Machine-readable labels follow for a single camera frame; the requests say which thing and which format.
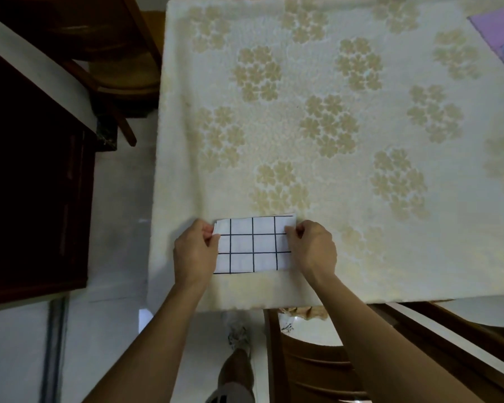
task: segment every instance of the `person's left arm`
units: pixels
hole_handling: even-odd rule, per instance
[[[176,282],[148,326],[83,403],[170,401],[188,324],[213,275],[220,235],[196,219],[174,247]]]

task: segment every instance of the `person's left hand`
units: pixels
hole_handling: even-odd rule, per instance
[[[213,225],[196,219],[174,243],[174,273],[177,286],[207,288],[216,268],[220,235]]]

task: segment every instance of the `white tablecloth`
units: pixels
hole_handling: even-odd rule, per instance
[[[195,216],[297,212],[367,303],[504,294],[504,0],[171,0],[148,304]],[[200,310],[318,304],[294,272],[217,275]]]

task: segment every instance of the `hand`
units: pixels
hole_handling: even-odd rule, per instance
[[[293,261],[309,284],[334,274],[336,245],[332,235],[317,222],[305,220],[285,227]]]
[[[220,235],[213,225],[196,219],[174,243],[176,286],[198,286],[205,291],[216,268]]]

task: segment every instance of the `grid paper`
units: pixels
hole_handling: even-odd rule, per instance
[[[292,262],[284,227],[296,223],[296,214],[217,221],[213,234],[220,234],[220,242],[214,274],[288,270]]]

